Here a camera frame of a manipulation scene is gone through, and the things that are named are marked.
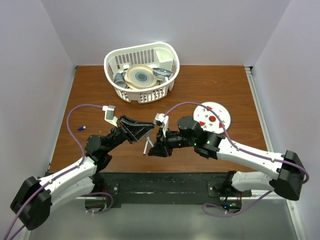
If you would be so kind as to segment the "blue pen cap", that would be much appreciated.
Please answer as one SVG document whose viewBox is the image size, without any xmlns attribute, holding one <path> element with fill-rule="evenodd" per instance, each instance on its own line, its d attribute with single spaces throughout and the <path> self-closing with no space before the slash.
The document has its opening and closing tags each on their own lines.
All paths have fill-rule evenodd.
<svg viewBox="0 0 320 240">
<path fill-rule="evenodd" d="M 82 131 L 82 130 L 85 130 L 86 129 L 86 126 L 81 126 L 81 127 L 79 127 L 77 130 L 78 131 Z"/>
</svg>

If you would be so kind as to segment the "white thin pen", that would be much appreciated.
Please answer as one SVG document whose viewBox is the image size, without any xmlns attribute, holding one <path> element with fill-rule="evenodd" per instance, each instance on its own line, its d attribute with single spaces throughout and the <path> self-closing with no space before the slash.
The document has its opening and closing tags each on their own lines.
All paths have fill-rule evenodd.
<svg viewBox="0 0 320 240">
<path fill-rule="evenodd" d="M 146 140 L 145 145 L 144 145 L 144 149 L 143 149 L 143 155 L 144 155 L 144 156 L 145 156 L 146 153 L 147 153 L 148 144 L 149 144 L 149 142 Z"/>
</svg>

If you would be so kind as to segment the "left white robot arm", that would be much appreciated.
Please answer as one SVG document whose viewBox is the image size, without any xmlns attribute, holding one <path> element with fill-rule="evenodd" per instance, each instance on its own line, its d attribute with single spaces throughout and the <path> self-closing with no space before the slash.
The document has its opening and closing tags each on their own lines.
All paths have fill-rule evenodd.
<svg viewBox="0 0 320 240">
<path fill-rule="evenodd" d="M 68 167 L 46 177 L 27 178 L 19 188 L 10 209 L 30 231 L 42 225 L 50 215 L 54 198 L 85 178 L 103 170 L 111 161 L 109 152 L 128 141 L 133 144 L 155 127 L 152 122 L 138 121 L 122 115 L 107 135 L 91 135 L 83 156 Z"/>
</svg>

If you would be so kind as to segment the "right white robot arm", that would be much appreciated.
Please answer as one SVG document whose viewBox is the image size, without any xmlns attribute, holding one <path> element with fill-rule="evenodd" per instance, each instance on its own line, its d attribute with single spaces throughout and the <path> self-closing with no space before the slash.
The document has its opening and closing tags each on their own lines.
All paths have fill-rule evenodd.
<svg viewBox="0 0 320 240">
<path fill-rule="evenodd" d="M 225 160 L 253 169 L 252 172 L 230 171 L 222 185 L 230 197 L 239 192 L 263 190 L 297 201 L 304 181 L 308 179 L 299 156 L 290 150 L 284 154 L 268 152 L 232 141 L 224 135 L 203 130 L 191 116 L 177 122 L 178 130 L 170 131 L 168 116 L 158 113 L 154 123 L 159 127 L 149 156 L 170 157 L 174 149 L 192 147 L 206 159 Z"/>
</svg>

